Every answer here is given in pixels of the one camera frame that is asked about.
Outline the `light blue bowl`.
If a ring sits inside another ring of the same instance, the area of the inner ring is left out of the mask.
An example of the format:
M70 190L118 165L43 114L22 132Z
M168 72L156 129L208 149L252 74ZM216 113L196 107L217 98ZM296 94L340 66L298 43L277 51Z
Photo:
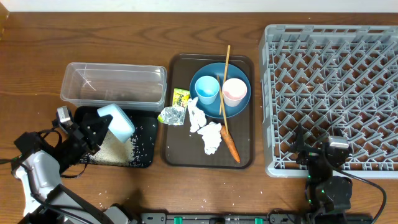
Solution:
M104 106L97 109L97 113L100 117L112 116L108 129L121 143L125 143L135 133L136 127L118 105Z

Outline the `orange carrot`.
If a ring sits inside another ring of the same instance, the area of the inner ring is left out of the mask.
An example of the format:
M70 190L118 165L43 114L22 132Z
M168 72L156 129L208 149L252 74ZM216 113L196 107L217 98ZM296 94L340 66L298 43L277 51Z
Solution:
M234 160L238 163L241 162L239 153L236 149L235 143L233 141L233 138L231 135L227 132L226 126L222 125L221 130L220 130L221 137L223 138L223 141L225 142L227 148L229 149L232 157Z

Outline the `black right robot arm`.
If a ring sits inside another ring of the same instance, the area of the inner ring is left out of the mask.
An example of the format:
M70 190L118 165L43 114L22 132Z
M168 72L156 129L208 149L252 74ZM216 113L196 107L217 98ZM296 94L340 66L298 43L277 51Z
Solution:
M319 148L311 147L305 143L302 126L297 126L289 151L297 155L296 163L308 170L305 198L311 211L305 215L307 223L347 222L345 211L351 208L353 183L348 177L333 175L333 171L343 165L349 149L342 136L329 136Z

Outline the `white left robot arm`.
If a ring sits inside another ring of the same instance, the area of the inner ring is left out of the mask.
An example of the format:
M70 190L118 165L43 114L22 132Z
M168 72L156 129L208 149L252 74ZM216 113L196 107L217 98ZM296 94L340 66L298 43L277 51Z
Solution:
M126 142L135 127L115 104L75 121L59 107L52 128L25 132L14 142L21 154L11 159L13 176L25 195L21 223L139 223L140 218L115 203L101 211L62 184L64 172L88 154L95 155L107 132Z

